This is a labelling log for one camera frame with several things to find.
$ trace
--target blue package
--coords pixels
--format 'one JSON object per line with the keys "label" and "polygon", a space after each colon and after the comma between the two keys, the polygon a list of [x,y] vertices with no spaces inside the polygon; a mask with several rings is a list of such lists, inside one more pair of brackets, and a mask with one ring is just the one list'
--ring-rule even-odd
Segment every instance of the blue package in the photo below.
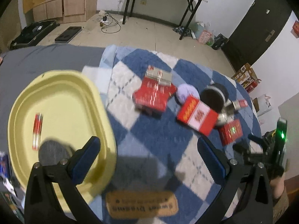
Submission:
{"label": "blue package", "polygon": [[8,154],[5,152],[0,152],[0,176],[10,179]]}

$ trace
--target black door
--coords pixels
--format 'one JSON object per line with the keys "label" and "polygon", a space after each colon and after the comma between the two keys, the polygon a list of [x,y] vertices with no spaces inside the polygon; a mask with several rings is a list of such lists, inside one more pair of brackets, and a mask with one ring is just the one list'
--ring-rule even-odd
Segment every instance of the black door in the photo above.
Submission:
{"label": "black door", "polygon": [[286,0],[255,0],[222,48],[236,71],[260,58],[279,35],[291,12]]}

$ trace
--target black cable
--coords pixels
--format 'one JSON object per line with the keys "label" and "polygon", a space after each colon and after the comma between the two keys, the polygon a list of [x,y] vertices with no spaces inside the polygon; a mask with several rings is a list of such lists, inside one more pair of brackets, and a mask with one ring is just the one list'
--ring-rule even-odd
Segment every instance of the black cable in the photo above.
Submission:
{"label": "black cable", "polygon": [[[109,17],[112,18],[112,22],[111,22],[110,24],[108,24],[108,25],[104,25],[104,26],[101,28],[101,31],[102,31],[103,33],[105,33],[105,34],[115,34],[115,33],[119,32],[119,31],[121,30],[121,26],[119,25],[118,21],[117,21],[114,17],[112,17],[110,13],[107,13],[107,14],[108,14],[107,16],[109,16]],[[118,26],[119,26],[119,30],[117,30],[116,32],[109,33],[109,32],[104,32],[104,31],[103,31],[103,29],[108,28],[108,27],[112,27],[112,26],[115,26],[115,25],[118,25]]]}

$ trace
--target blue checkered blanket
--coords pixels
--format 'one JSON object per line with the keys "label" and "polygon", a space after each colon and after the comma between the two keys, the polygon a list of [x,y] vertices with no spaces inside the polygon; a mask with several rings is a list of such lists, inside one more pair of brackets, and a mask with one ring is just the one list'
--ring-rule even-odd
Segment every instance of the blue checkered blanket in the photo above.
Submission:
{"label": "blue checkered blanket", "polygon": [[[245,89],[234,80],[207,67],[177,59],[155,51],[109,46],[103,53],[100,67],[112,68],[106,102],[107,114],[117,144],[117,163],[111,183],[90,207],[105,223],[190,223],[204,213],[221,186],[214,180],[197,151],[198,134],[179,124],[176,114],[180,106],[172,97],[160,119],[135,110],[132,93],[141,85],[148,65],[171,71],[172,83],[188,83],[199,92],[212,82],[224,85],[229,99],[246,99],[249,107],[235,115],[242,125],[244,139],[252,133],[261,137],[261,129],[251,99]],[[219,133],[213,130],[209,139],[216,148],[233,158],[230,144],[223,147]],[[113,190],[162,191],[170,190],[178,200],[179,211],[170,217],[139,220],[115,220],[105,204],[106,193]],[[226,216],[237,204],[235,197]]]}

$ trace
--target gray bed sheet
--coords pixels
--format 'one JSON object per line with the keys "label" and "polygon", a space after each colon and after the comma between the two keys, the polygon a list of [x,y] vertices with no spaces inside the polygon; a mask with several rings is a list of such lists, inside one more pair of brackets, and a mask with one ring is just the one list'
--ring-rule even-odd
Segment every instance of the gray bed sheet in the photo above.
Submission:
{"label": "gray bed sheet", "polygon": [[37,76],[50,70],[82,71],[99,66],[105,48],[53,44],[9,51],[0,65],[0,151],[8,152],[7,123],[21,91]]}

